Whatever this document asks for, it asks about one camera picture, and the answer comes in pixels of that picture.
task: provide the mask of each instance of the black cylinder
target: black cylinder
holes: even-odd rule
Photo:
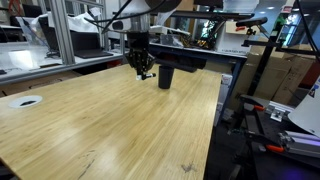
[[[161,89],[170,89],[174,68],[169,66],[159,67],[159,81],[158,86]]]

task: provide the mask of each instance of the wooden tabletop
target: wooden tabletop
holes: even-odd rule
[[[162,90],[124,65],[1,98],[1,160],[26,180],[203,179],[220,81],[175,70]],[[8,106],[25,95],[43,100]]]

